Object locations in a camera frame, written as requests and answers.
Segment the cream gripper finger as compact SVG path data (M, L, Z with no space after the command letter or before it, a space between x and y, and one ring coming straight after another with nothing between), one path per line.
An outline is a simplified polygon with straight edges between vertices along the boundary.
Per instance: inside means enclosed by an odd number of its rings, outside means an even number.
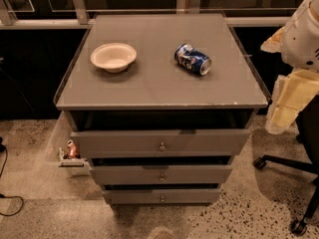
M287 77L279 75L273 88L265 129L271 134L284 133L318 94L317 72L294 69Z
M280 53L283 32L284 27L281 27L271 37L262 43L260 49L267 53Z

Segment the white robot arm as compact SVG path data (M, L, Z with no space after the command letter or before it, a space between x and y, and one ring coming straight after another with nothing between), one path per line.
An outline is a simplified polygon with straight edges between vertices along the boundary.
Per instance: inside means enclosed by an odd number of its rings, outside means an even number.
M280 53L293 68L287 77L277 78L266 116L266 130L281 134L319 93L319 0L304 0L260 49Z

